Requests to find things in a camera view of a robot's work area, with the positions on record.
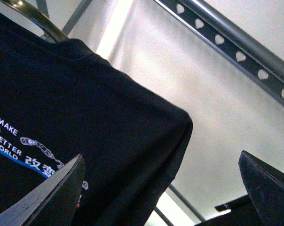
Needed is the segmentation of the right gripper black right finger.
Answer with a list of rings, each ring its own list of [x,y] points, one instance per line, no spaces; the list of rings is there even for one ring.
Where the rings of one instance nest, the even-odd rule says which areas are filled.
[[[284,173],[247,151],[239,157],[239,169],[260,219],[266,226],[284,226]]]

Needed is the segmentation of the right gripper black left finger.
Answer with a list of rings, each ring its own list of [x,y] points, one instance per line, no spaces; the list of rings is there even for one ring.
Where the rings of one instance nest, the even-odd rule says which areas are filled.
[[[0,214],[0,226],[70,226],[82,191],[81,154]]]

